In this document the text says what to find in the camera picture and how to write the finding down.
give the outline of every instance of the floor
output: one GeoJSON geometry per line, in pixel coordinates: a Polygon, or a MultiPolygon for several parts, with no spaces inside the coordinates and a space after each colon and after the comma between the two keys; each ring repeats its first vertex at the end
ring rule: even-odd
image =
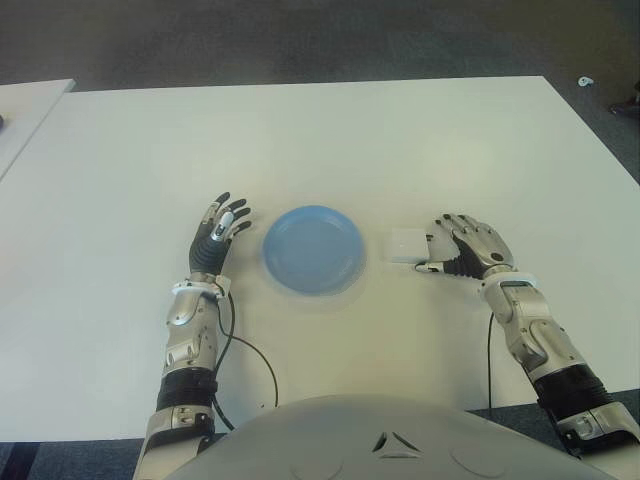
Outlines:
{"type": "MultiPolygon", "coordinates": [[[[100,90],[544,75],[640,182],[639,123],[607,111],[640,79],[639,20],[637,0],[0,0],[0,84],[74,78],[76,90],[100,90]],[[578,87],[581,75],[595,84],[578,87]]],[[[617,398],[637,419],[638,391],[617,398]]],[[[559,447],[535,405],[495,418],[559,447]]],[[[31,480],[130,478],[139,446],[0,444],[0,471],[22,455],[23,467],[33,460],[31,480]]],[[[19,478],[24,468],[0,475],[19,478]]]]}

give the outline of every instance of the small white box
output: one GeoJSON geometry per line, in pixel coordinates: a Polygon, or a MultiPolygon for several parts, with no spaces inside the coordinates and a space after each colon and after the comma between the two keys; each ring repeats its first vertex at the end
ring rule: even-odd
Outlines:
{"type": "Polygon", "coordinates": [[[429,260],[427,232],[420,228],[394,228],[389,250],[392,263],[415,265],[429,260]]]}

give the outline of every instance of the black fingertip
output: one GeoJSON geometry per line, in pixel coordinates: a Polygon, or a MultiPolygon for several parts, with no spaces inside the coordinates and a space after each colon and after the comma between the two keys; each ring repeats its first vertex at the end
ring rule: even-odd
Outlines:
{"type": "Polygon", "coordinates": [[[236,200],[235,202],[231,202],[229,204],[229,210],[233,211],[236,208],[242,207],[242,206],[244,206],[246,204],[247,204],[247,200],[244,199],[244,198],[241,198],[240,200],[236,200]]]}
{"type": "Polygon", "coordinates": [[[229,192],[224,192],[218,198],[216,198],[217,203],[224,203],[231,198],[231,194],[229,192]]]}
{"type": "Polygon", "coordinates": [[[234,220],[238,220],[239,218],[242,218],[245,215],[249,215],[250,212],[251,212],[250,208],[241,208],[240,210],[236,210],[233,212],[234,220]]]}
{"type": "Polygon", "coordinates": [[[233,229],[233,235],[239,234],[242,230],[246,230],[251,226],[251,221],[247,220],[246,222],[242,222],[240,225],[233,229]]]}

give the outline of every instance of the white table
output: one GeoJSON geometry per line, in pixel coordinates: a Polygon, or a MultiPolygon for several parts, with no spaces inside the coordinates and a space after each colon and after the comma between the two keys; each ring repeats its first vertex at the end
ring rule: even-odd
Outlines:
{"type": "Polygon", "coordinates": [[[0,180],[73,80],[0,85],[0,180]]]}
{"type": "MultiPolygon", "coordinates": [[[[0,188],[0,440],[143,436],[169,288],[227,189],[254,209],[226,264],[239,333],[271,359],[284,403],[378,392],[486,407],[477,282],[385,259],[391,227],[437,232],[443,212],[496,227],[607,388],[638,387],[638,185],[543,78],[71,93],[0,188]],[[364,237],[365,272],[337,297],[286,292],[261,264],[269,226],[305,204],[364,237]]],[[[534,401],[499,327],[494,339],[495,403],[534,401]]],[[[220,385],[236,423],[272,404],[242,345],[220,385]]]]}

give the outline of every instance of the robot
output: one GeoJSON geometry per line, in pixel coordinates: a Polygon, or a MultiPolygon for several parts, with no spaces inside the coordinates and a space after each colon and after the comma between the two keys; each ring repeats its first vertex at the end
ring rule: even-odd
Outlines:
{"type": "Polygon", "coordinates": [[[536,279],[519,272],[489,225],[468,215],[436,220],[456,258],[417,272],[480,282],[514,360],[528,377],[567,454],[475,415],[374,395],[328,396],[264,414],[213,442],[218,325],[235,306],[221,275],[235,235],[251,222],[246,200],[207,209],[189,251],[191,274],[173,288],[156,412],[134,479],[604,479],[640,478],[640,427],[614,402],[565,330],[536,279]]]}

